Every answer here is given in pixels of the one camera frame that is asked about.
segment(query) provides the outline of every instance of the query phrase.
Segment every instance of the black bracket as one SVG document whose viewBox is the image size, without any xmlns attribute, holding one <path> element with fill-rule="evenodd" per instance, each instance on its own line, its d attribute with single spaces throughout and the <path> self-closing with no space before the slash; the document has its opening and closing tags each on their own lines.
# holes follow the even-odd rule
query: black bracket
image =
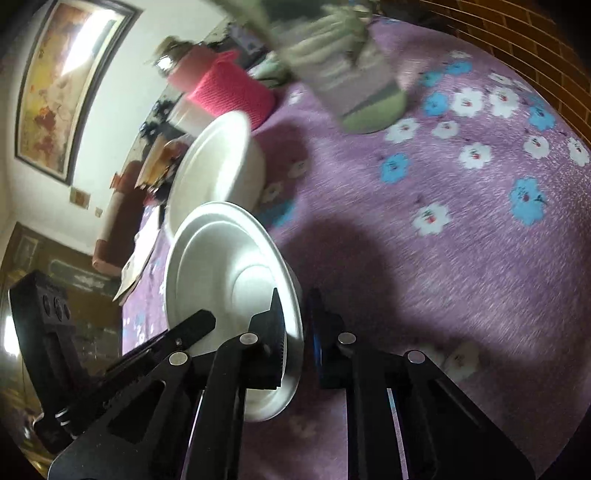
<svg viewBox="0 0 591 480">
<path fill-rule="evenodd" d="M 349 479 L 533 480 L 525 456 L 419 351 L 374 349 L 313 290 L 307 314 L 322 388 L 345 388 Z"/>
</svg>

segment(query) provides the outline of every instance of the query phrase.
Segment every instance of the blue flower print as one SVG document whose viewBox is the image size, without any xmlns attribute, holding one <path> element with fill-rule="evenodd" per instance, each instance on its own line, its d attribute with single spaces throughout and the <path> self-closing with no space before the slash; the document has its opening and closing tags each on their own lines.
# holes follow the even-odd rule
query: blue flower print
<svg viewBox="0 0 591 480">
<path fill-rule="evenodd" d="M 277 205 L 259 212 L 256 218 L 262 223 L 264 227 L 283 226 L 293 218 L 294 202 L 287 200 Z"/>
<path fill-rule="evenodd" d="M 548 110 L 539 106 L 530 107 L 529 122 L 541 132 L 547 128 L 552 128 L 556 123 L 554 120 L 554 115 L 552 115 Z"/>
<path fill-rule="evenodd" d="M 532 178 L 518 179 L 509 195 L 511 213 L 530 226 L 542 220 L 546 196 L 538 189 L 538 181 Z"/>
<path fill-rule="evenodd" d="M 530 93 L 527 96 L 527 100 L 531 105 L 537 106 L 539 108 L 546 108 L 547 106 L 546 101 L 540 95 L 537 95 L 535 93 Z"/>
<path fill-rule="evenodd" d="M 423 77 L 421 78 L 421 84 L 425 87 L 435 87 L 436 84 L 439 83 L 443 74 L 441 72 L 427 72 L 423 73 Z"/>
<path fill-rule="evenodd" d="M 461 75 L 462 73 L 469 73 L 471 71 L 472 62 L 466 60 L 458 60 L 450 63 L 445 69 L 445 73 L 449 73 L 450 75 Z"/>
<path fill-rule="evenodd" d="M 423 110 L 428 116 L 443 115 L 449 109 L 447 95 L 439 92 L 432 93 L 423 103 Z"/>
<path fill-rule="evenodd" d="M 382 181 L 396 183 L 407 175 L 408 158 L 401 153 L 392 155 L 382 163 Z"/>
</svg>

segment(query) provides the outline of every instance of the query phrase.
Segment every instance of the table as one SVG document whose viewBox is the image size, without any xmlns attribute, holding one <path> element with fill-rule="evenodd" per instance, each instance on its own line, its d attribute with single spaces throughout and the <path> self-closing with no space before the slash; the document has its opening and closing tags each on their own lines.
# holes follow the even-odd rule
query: table
<svg viewBox="0 0 591 480">
<path fill-rule="evenodd" d="M 591 167 L 521 77 L 477 47 L 387 19 L 372 32 L 408 90 L 404 119 L 345 135 L 299 83 L 255 132 L 257 212 L 304 291 L 375 346 L 422 349 L 538 474 L 591 402 Z M 124 351 L 166 328 L 162 234 L 124 305 Z M 346 478 L 343 392 L 310 339 L 286 411 L 244 429 L 243 479 Z"/>
</svg>

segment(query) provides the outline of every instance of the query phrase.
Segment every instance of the white flower print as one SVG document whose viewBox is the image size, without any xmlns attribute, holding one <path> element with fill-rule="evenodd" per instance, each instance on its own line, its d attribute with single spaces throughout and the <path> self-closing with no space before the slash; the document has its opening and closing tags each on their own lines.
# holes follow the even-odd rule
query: white flower print
<svg viewBox="0 0 591 480">
<path fill-rule="evenodd" d="M 589 163 L 589 152 L 579 140 L 570 137 L 568 147 L 570 159 L 574 161 L 579 167 L 584 167 L 587 163 Z"/>
<path fill-rule="evenodd" d="M 268 203 L 275 200 L 283 192 L 283 182 L 274 181 L 267 185 L 265 190 L 262 191 L 261 203 Z"/>
<path fill-rule="evenodd" d="M 463 88 L 461 92 L 456 93 L 453 97 L 452 110 L 459 116 L 472 118 L 482 110 L 482 107 L 482 92 L 470 87 Z"/>
<path fill-rule="evenodd" d="M 287 172 L 287 176 L 291 179 L 296 179 L 297 177 L 301 177 L 304 173 L 308 171 L 310 167 L 310 160 L 300 160 L 293 162 L 291 164 L 291 168 L 289 172 Z"/>
<path fill-rule="evenodd" d="M 315 421 L 308 421 L 303 415 L 293 415 L 289 419 L 289 424 L 293 434 L 302 440 L 311 439 L 316 436 Z"/>
<path fill-rule="evenodd" d="M 299 90 L 294 90 L 293 92 L 291 92 L 289 98 L 287 99 L 288 105 L 295 105 L 297 102 L 300 101 L 302 95 L 304 95 L 304 92 L 301 92 Z"/>
<path fill-rule="evenodd" d="M 458 383 L 478 371 L 479 351 L 474 342 L 462 343 L 443 362 L 443 372 Z"/>
<path fill-rule="evenodd" d="M 464 165 L 464 168 L 467 168 L 468 170 L 472 168 L 482 168 L 485 163 L 492 160 L 491 148 L 490 146 L 482 145 L 481 143 L 466 145 L 460 152 L 459 160 Z"/>
<path fill-rule="evenodd" d="M 529 153 L 532 158 L 539 160 L 547 158 L 550 153 L 550 144 L 544 137 L 535 137 L 530 135 L 523 144 L 523 149 Z"/>
<path fill-rule="evenodd" d="M 488 96 L 492 114 L 509 118 L 519 108 L 519 95 L 507 87 L 496 87 Z"/>
<path fill-rule="evenodd" d="M 421 236 L 437 235 L 441 233 L 444 225 L 452 221 L 447 213 L 448 210 L 445 205 L 432 203 L 419 209 L 417 216 L 413 220 L 413 227 L 418 230 L 418 234 Z"/>
<path fill-rule="evenodd" d="M 488 78 L 490 78 L 491 80 L 494 80 L 495 82 L 498 82 L 502 85 L 512 85 L 513 84 L 513 80 L 508 79 L 507 77 L 503 77 L 503 75 L 499 75 L 498 73 L 491 73 Z"/>
<path fill-rule="evenodd" d="M 460 131 L 460 125 L 454 120 L 449 122 L 441 122 L 431 131 L 434 137 L 442 138 L 447 140 L 448 138 L 455 137 Z"/>
<path fill-rule="evenodd" d="M 449 53 L 454 59 L 471 59 L 472 55 L 465 51 L 453 50 Z"/>
<path fill-rule="evenodd" d="M 386 140 L 394 143 L 402 143 L 405 140 L 410 140 L 414 137 L 414 133 L 418 127 L 419 124 L 414 118 L 403 118 L 388 128 Z"/>
<path fill-rule="evenodd" d="M 515 83 L 521 90 L 531 92 L 531 88 L 529 88 L 525 83 L 520 82 L 519 80 L 513 80 L 513 83 Z"/>
</svg>

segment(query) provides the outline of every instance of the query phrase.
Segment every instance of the framed painting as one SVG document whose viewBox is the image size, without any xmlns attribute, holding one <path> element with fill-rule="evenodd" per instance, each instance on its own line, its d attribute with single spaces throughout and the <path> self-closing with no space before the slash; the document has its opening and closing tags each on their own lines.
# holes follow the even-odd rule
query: framed painting
<svg viewBox="0 0 591 480">
<path fill-rule="evenodd" d="M 15 155 L 72 184 L 82 129 L 113 52 L 138 11 L 111 0 L 56 0 L 38 32 L 18 98 Z"/>
</svg>

